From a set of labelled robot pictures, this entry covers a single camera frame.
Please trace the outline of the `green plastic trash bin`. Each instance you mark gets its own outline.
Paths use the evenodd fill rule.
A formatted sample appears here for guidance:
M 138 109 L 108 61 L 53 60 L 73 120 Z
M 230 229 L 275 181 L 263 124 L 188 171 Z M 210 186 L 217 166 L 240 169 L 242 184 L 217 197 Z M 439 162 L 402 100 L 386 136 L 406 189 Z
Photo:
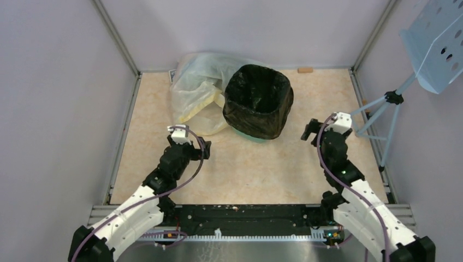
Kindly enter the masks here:
M 269 141 L 268 139 L 261 139 L 261 138 L 256 138 L 256 137 L 247 135 L 247 134 L 245 134 L 245 133 L 243 133 L 243 132 L 241 132 L 241 131 L 239 131 L 239 130 L 237 130 L 237 129 L 235 129 L 235 128 L 233 128 L 233 131 L 234 131 L 237 135 L 243 137 L 243 138 L 246 139 L 246 140 L 249 140 L 249 141 L 251 141 L 251 142 L 254 142 L 254 143 L 263 144 L 263 143 L 266 143 L 266 142 Z

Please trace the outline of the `black trash bag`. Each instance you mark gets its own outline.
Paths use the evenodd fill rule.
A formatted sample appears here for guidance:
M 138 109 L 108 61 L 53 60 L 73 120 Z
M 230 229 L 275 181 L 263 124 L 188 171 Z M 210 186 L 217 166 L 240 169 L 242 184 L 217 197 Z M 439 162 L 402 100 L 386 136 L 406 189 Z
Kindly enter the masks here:
M 246 64 L 230 78 L 223 117 L 235 130 L 261 140 L 278 138 L 294 101 L 290 80 L 274 69 Z

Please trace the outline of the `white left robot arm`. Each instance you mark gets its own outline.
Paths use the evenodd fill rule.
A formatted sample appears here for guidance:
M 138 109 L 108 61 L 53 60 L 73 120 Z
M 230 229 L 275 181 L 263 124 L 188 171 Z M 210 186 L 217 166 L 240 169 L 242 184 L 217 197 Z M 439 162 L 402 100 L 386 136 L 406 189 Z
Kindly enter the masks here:
M 180 189 L 177 181 L 191 161 L 199 162 L 198 174 L 212 142 L 199 136 L 195 148 L 187 138 L 169 135 L 168 141 L 159 164 L 125 202 L 99 222 L 76 229 L 68 261 L 117 261 L 148 230 L 174 221 L 175 204 L 169 195 Z

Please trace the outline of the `small tan cork block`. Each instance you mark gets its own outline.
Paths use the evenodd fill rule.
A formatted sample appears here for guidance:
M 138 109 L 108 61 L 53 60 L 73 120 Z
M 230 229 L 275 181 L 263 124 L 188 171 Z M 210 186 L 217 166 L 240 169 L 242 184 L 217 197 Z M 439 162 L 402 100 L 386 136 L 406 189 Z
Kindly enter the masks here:
M 313 73 L 314 69 L 312 67 L 301 67 L 297 69 L 299 74 L 309 74 Z

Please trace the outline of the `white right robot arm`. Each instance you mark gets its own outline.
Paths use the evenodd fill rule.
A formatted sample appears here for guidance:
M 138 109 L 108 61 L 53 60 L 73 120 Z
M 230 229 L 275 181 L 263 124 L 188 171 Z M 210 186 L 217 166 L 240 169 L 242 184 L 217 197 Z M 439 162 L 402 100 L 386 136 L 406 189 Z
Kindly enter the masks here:
M 336 193 L 323 194 L 320 218 L 327 225 L 339 224 L 348 230 L 376 261 L 435 261 L 436 245 L 405 226 L 379 199 L 364 174 L 348 159 L 349 124 L 338 129 L 340 117 L 325 122 L 311 119 L 301 139 L 311 134 L 320 167 Z

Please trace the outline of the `light blue tripod stand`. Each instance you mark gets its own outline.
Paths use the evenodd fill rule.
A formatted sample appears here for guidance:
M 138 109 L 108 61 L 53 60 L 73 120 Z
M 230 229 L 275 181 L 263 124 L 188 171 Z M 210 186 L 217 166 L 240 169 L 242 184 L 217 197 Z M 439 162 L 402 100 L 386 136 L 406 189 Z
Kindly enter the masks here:
M 416 79 L 416 75 L 415 73 L 412 73 L 398 89 L 393 90 L 393 91 L 388 91 L 384 94 L 384 96 L 370 103 L 367 103 L 366 105 L 363 105 L 362 107 L 350 113 L 351 116 L 354 116 L 360 113 L 366 114 L 367 109 L 371 108 L 372 106 L 380 104 L 379 108 L 375 112 L 373 112 L 372 115 L 369 115 L 369 117 L 367 118 L 367 121 L 362 127 L 358 127 L 354 122 L 352 122 L 352 127 L 353 127 L 353 130 L 356 136 L 365 137 L 365 138 L 372 139 L 372 140 L 385 141 L 385 148 L 381 156 L 380 163 L 378 165 L 379 172 L 383 172 L 385 170 L 385 164 L 386 164 L 388 153 L 390 150 L 391 140 L 394 134 L 397 117 L 401 109 L 401 105 L 404 102 L 403 93 L 406 89 L 410 87 L 410 85 L 415 81 L 415 79 Z M 394 112 L 393 112 L 393 116 L 392 116 L 392 120 L 390 123 L 387 136 L 367 135 L 366 134 L 367 129 L 369 129 L 379 119 L 379 117 L 385 113 L 386 109 L 388 109 L 391 106 L 394 106 Z

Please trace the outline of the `translucent yellow-trimmed plastic bag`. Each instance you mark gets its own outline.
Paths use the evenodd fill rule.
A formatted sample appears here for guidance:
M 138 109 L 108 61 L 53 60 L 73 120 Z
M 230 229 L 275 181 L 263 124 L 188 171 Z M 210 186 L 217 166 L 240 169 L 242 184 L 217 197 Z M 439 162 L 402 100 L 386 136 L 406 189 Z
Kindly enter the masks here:
M 229 127 L 222 110 L 224 91 L 242 66 L 266 63 L 224 53 L 190 53 L 180 58 L 170 86 L 171 112 L 175 124 L 185 124 L 201 136 Z

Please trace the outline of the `light blue perforated stand tray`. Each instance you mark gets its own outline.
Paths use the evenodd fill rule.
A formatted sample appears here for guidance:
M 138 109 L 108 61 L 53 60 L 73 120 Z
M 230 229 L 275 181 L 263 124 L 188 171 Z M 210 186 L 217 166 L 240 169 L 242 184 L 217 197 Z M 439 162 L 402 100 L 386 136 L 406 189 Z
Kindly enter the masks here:
M 428 92 L 442 93 L 462 73 L 462 1 L 427 1 L 400 37 Z

